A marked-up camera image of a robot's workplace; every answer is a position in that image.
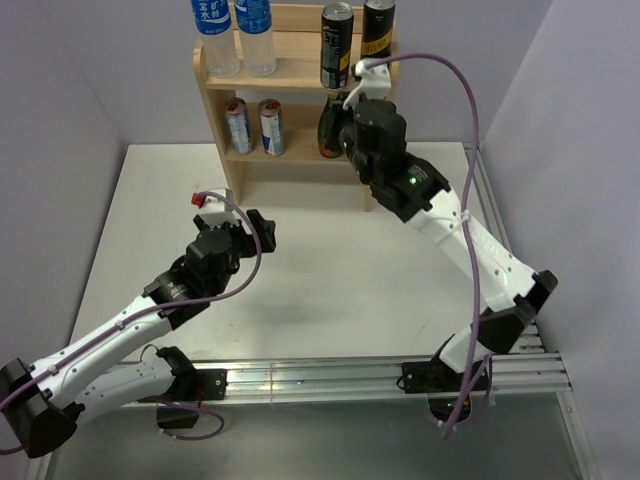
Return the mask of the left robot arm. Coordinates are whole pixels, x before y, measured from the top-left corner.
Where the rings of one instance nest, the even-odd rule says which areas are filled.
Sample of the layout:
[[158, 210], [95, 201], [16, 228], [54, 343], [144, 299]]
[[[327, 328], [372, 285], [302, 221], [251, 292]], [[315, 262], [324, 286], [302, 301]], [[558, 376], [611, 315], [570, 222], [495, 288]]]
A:
[[256, 209], [219, 221], [197, 215], [194, 223], [198, 234], [185, 253], [114, 318], [46, 358], [16, 358], [2, 368], [1, 412], [28, 457], [51, 453], [78, 426], [121, 405], [196, 399], [201, 376], [177, 347], [117, 365], [229, 296], [226, 287], [242, 259], [275, 251], [276, 224]]

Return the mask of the black can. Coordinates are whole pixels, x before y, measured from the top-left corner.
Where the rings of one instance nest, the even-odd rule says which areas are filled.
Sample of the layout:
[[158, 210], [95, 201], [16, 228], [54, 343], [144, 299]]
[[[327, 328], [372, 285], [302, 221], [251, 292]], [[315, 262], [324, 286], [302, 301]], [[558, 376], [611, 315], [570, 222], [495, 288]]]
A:
[[361, 57], [386, 58], [391, 55], [395, 17], [394, 0], [366, 0], [363, 6]]
[[326, 89], [340, 90], [347, 85], [353, 23], [354, 12], [349, 4], [335, 2], [323, 7], [320, 80]]

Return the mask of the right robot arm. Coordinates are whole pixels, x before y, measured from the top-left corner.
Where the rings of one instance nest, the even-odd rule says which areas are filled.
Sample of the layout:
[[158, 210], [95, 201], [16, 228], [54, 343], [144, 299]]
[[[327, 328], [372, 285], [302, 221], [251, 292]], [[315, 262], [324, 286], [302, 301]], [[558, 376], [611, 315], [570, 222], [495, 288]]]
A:
[[435, 383], [452, 390], [467, 368], [490, 354], [508, 353], [558, 285], [549, 270], [518, 260], [471, 213], [448, 180], [408, 152], [406, 121], [386, 100], [346, 106], [339, 138], [373, 198], [433, 241], [474, 288], [474, 318], [438, 351]]

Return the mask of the silver can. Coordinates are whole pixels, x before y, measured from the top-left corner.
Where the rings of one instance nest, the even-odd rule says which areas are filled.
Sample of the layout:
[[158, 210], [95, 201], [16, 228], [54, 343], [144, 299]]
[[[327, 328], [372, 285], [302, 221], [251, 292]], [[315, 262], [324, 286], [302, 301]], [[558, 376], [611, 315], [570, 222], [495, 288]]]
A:
[[224, 113], [234, 150], [241, 155], [250, 153], [253, 141], [245, 101], [238, 97], [230, 98], [225, 103]]
[[280, 103], [275, 99], [261, 101], [259, 119], [265, 152], [271, 156], [281, 155], [284, 152], [284, 140]]

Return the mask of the black can front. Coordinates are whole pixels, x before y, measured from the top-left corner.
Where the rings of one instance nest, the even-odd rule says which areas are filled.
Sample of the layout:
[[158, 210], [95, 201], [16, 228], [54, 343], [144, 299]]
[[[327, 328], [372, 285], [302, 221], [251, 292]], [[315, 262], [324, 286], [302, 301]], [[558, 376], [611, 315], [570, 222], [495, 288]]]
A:
[[363, 6], [361, 57], [386, 58], [391, 55], [395, 17], [394, 0], [366, 0]]

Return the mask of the water bottle blue label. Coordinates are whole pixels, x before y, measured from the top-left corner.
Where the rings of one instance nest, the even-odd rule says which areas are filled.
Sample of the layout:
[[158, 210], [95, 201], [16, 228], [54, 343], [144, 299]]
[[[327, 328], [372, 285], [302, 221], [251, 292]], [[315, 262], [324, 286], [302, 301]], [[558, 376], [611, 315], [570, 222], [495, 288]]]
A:
[[270, 76], [276, 70], [270, 2], [237, 0], [234, 8], [246, 69], [255, 77]]
[[227, 0], [191, 0], [196, 29], [204, 46], [208, 71], [231, 78], [240, 69]]

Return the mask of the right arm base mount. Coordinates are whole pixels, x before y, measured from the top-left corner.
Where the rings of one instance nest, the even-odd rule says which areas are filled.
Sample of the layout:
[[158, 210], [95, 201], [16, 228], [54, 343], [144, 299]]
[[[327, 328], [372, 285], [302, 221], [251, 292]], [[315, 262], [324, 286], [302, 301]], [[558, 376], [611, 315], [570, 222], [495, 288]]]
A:
[[[463, 401], [457, 424], [469, 421], [486, 406], [493, 380], [492, 359], [475, 362], [471, 373], [469, 393]], [[396, 386], [405, 394], [426, 394], [431, 415], [438, 425], [444, 425], [454, 411], [462, 378], [462, 373], [451, 371], [440, 360], [404, 362]]]

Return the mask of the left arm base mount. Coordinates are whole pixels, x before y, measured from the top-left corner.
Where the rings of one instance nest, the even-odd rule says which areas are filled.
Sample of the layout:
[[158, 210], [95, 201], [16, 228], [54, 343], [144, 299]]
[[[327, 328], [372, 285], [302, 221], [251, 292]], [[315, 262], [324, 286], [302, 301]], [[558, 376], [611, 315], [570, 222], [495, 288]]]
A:
[[196, 426], [208, 401], [221, 401], [227, 387], [226, 369], [196, 369], [176, 380], [166, 393], [146, 397], [140, 403], [160, 402], [156, 407], [156, 424], [164, 432], [178, 433], [179, 430]]

